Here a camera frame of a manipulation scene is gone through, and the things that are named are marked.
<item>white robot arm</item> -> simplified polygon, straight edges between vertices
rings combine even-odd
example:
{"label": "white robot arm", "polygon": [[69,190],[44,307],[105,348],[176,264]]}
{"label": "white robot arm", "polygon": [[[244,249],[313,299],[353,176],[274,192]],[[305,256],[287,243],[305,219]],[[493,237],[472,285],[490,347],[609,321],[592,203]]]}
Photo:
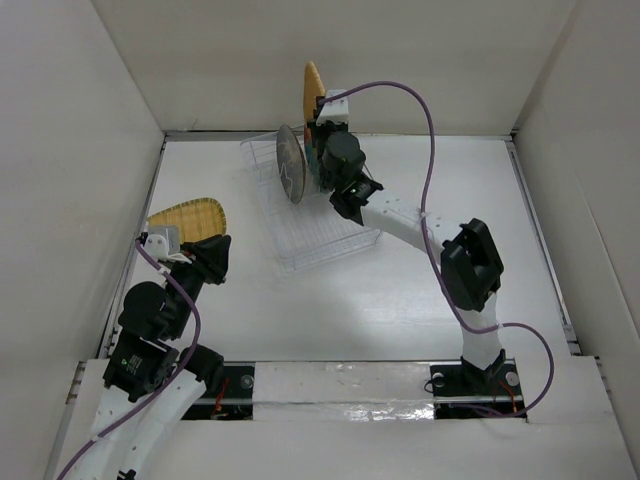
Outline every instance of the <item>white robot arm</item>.
{"label": "white robot arm", "polygon": [[[423,216],[418,207],[410,206],[392,192],[381,190],[368,198],[368,203],[360,209],[360,213],[363,225],[382,230],[418,250],[425,251],[420,226]],[[451,241],[460,233],[460,223],[433,213],[427,213],[425,220],[431,249],[436,258],[440,259],[445,249],[445,242]],[[493,293],[480,312],[461,308],[457,310],[470,327],[474,329],[491,327],[498,324],[496,299],[497,293]],[[480,370],[489,368],[501,355],[502,345],[497,331],[475,335],[463,328],[462,339],[462,358]]]}
{"label": "white robot arm", "polygon": [[[342,90],[327,92],[327,96]],[[468,224],[435,214],[423,214],[364,172],[366,156],[358,139],[348,131],[346,98],[318,103],[308,123],[316,153],[320,186],[332,192],[330,201],[346,219],[387,232],[426,252],[421,222],[426,221],[431,252],[440,268],[447,292],[462,325],[462,363],[465,375],[485,382],[504,362],[497,328],[497,289],[504,270],[487,226],[476,219]]]}

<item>woven fan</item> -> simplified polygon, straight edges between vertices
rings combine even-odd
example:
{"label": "woven fan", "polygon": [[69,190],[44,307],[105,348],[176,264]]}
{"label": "woven fan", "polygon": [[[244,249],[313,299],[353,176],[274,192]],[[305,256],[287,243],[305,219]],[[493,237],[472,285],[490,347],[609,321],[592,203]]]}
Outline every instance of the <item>woven fan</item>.
{"label": "woven fan", "polygon": [[177,225],[180,243],[197,242],[227,233],[227,217],[220,202],[213,198],[196,198],[151,215],[149,225]]}
{"label": "woven fan", "polygon": [[313,62],[308,62],[304,67],[304,95],[302,98],[302,110],[304,114],[304,155],[307,157],[307,164],[311,177],[316,185],[320,185],[320,173],[318,169],[317,152],[311,143],[311,130],[307,127],[307,122],[313,121],[313,110],[316,108],[316,97],[326,95],[320,74]]}

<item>wicker fan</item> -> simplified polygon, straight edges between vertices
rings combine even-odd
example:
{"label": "wicker fan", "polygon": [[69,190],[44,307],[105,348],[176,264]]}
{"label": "wicker fan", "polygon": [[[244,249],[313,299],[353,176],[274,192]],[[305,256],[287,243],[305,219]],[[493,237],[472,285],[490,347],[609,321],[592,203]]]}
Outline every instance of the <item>wicker fan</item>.
{"label": "wicker fan", "polygon": [[151,215],[149,225],[177,225],[180,243],[197,242],[227,233],[227,218],[220,202],[196,198]]}

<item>white table surface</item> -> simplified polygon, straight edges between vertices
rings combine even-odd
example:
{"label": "white table surface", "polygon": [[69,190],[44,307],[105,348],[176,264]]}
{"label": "white table surface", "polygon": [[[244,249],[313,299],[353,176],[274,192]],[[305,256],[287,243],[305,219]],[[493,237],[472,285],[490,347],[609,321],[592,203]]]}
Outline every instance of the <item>white table surface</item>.
{"label": "white table surface", "polygon": [[[376,179],[417,202],[427,140],[364,137],[362,144]],[[439,138],[437,146],[430,210],[487,222],[506,268],[500,321],[536,326],[556,357],[556,380],[528,421],[359,423],[287,415],[185,421],[154,461],[150,478],[636,478],[594,360],[569,355],[504,142]],[[150,213],[212,196],[224,206],[233,237],[227,283],[205,287],[197,302],[204,321],[200,343],[231,361],[459,357],[460,328],[424,254],[387,235],[366,251],[286,275],[252,181],[237,142],[167,145]],[[145,279],[160,281],[138,261],[132,281]],[[191,333],[190,324],[182,345]],[[501,338],[508,355],[516,357],[530,402],[548,372],[542,348],[524,332],[501,332]],[[105,365],[87,365],[62,462],[86,441]],[[300,365],[302,375],[305,364]],[[256,385],[263,370],[257,370]],[[267,387],[275,388],[270,382]]]}
{"label": "white table surface", "polygon": [[[376,180],[418,204],[428,138],[364,136],[361,143]],[[537,327],[556,356],[568,355],[555,291],[504,141],[439,137],[436,145],[429,210],[489,225],[505,264],[499,320]],[[200,343],[232,361],[460,356],[460,327],[423,253],[383,235],[372,248],[286,274],[252,186],[238,142],[167,144],[149,213],[214,197],[233,238],[227,283],[205,286],[198,298]],[[132,284],[142,280],[161,278],[138,258]],[[192,332],[190,322],[181,346]],[[544,356],[526,332],[500,336],[509,356]]]}
{"label": "white table surface", "polygon": [[[106,364],[106,360],[92,360],[87,365],[58,471],[89,436]],[[556,382],[545,400],[530,412],[527,422],[354,422],[298,416],[296,410],[291,415],[262,415],[261,420],[253,421],[183,421],[153,460],[149,478],[636,478],[593,358],[562,358],[557,366]],[[291,376],[305,377],[304,387],[300,382],[295,392],[277,388],[269,374],[264,388],[271,390],[270,398],[308,398],[303,390],[315,398],[318,385],[309,382],[307,369],[307,363],[290,364],[287,371]],[[264,368],[256,370],[256,387],[264,390],[259,386],[264,377],[261,372]],[[525,396],[533,393],[531,388],[537,391],[532,383],[544,373],[543,359],[522,365]],[[394,398],[414,398],[403,388],[402,378],[389,382],[396,386]],[[283,408],[281,413],[286,413],[286,406]]]}

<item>clear plastic dish rack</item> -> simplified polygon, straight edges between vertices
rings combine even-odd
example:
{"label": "clear plastic dish rack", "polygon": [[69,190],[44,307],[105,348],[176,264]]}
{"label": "clear plastic dish rack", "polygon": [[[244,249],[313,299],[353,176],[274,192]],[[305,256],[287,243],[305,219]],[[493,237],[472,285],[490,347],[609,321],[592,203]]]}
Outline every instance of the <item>clear plastic dish rack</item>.
{"label": "clear plastic dish rack", "polygon": [[[304,151],[302,127],[293,129]],[[342,218],[320,193],[307,168],[300,203],[287,198],[276,160],[276,133],[250,138],[240,150],[255,180],[258,197],[284,269],[293,272],[376,243],[381,232]]]}

